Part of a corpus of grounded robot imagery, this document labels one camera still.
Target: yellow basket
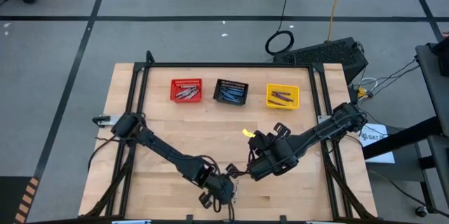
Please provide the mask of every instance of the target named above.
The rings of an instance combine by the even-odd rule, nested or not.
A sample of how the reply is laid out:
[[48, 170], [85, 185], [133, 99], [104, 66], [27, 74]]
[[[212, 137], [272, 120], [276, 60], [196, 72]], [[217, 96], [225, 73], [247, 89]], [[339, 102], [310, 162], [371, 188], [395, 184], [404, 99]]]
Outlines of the yellow basket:
[[[285, 95], [287, 98], [293, 99], [291, 101], [284, 101], [280, 98], [272, 96], [272, 91], [280, 91], [290, 93], [290, 95]], [[268, 100], [272, 100], [277, 103], [281, 103], [283, 105], [276, 105], [268, 102]], [[300, 88], [298, 86], [284, 86], [281, 84], [267, 84], [267, 107], [269, 108], [278, 108], [285, 110], [294, 110], [300, 108]]]

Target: black basket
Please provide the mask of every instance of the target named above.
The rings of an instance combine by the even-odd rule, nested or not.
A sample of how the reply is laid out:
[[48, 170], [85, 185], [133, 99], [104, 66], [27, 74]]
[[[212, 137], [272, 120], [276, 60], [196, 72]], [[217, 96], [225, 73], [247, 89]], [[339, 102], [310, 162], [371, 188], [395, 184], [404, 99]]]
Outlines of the black basket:
[[245, 83], [218, 79], [213, 99], [231, 105], [245, 105], [248, 87], [249, 85]]

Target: white paper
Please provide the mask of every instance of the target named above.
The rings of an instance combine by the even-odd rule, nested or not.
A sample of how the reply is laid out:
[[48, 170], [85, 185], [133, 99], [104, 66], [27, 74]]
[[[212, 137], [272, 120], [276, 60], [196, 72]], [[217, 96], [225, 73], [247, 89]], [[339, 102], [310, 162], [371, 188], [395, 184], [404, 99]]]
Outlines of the white paper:
[[[368, 146], [387, 137], [387, 127], [379, 124], [366, 124], [362, 128], [362, 134], [360, 135], [360, 142], [362, 146]], [[392, 152], [381, 154], [365, 160], [365, 162], [382, 163], [382, 164], [394, 164], [394, 156]]]

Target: white wire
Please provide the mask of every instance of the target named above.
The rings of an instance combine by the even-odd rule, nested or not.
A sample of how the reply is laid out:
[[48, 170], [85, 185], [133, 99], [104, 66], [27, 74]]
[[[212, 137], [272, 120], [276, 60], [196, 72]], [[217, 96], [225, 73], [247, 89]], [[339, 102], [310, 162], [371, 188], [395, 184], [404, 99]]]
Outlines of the white wire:
[[374, 81], [376, 81], [376, 84], [369, 91], [367, 91], [366, 94], [363, 97], [359, 98], [358, 101], [363, 100], [367, 96], [367, 94], [370, 93], [371, 91], [373, 91], [377, 87], [377, 85], [379, 84], [379, 81], [377, 79], [375, 79], [374, 77], [364, 77], [364, 78], [362, 78], [360, 80], [360, 83], [358, 85], [360, 86], [362, 84], [362, 82], [365, 81], [365, 80], [374, 80]]

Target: wooden tabletop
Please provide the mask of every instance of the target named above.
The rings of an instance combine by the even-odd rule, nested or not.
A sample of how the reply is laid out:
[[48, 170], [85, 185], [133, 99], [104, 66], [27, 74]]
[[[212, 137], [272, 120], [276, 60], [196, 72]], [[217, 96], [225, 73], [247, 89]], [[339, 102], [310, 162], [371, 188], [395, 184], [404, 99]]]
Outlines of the wooden tabletop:
[[[122, 114], [133, 64], [116, 64], [105, 105], [105, 114]], [[341, 65], [325, 65], [326, 80], [333, 107], [349, 101]], [[201, 103], [177, 104], [170, 101], [171, 79], [203, 79]], [[213, 100], [217, 79], [249, 84], [243, 107]], [[293, 111], [266, 107], [267, 84], [299, 86], [300, 108]], [[321, 109], [324, 110], [321, 89]], [[137, 105], [136, 93], [133, 109]], [[248, 138], [242, 129], [272, 132], [282, 122], [294, 134], [301, 134], [316, 125], [314, 102], [307, 69], [299, 68], [188, 68], [152, 67], [149, 71], [145, 104], [148, 127], [168, 144], [184, 154], [206, 154], [213, 157], [222, 170], [229, 163], [246, 169]], [[110, 128], [100, 129], [98, 137], [109, 138]], [[98, 141], [95, 147], [103, 142]], [[348, 186], [360, 202], [376, 215], [365, 160], [361, 146], [353, 140], [340, 143]], [[80, 214], [89, 211], [111, 182], [117, 143], [101, 149], [93, 159], [86, 181]], [[267, 176], [255, 182], [242, 176], [237, 184], [235, 216], [237, 220], [332, 220], [325, 169], [319, 144], [310, 147], [300, 163], [282, 176]], [[198, 201], [200, 189], [182, 178], [176, 168], [150, 149], [138, 146], [128, 198], [126, 218], [184, 220], [193, 214], [195, 220], [227, 219], [227, 207], [220, 213], [204, 209]], [[121, 188], [114, 213], [118, 212]], [[339, 204], [340, 215], [344, 215]]]

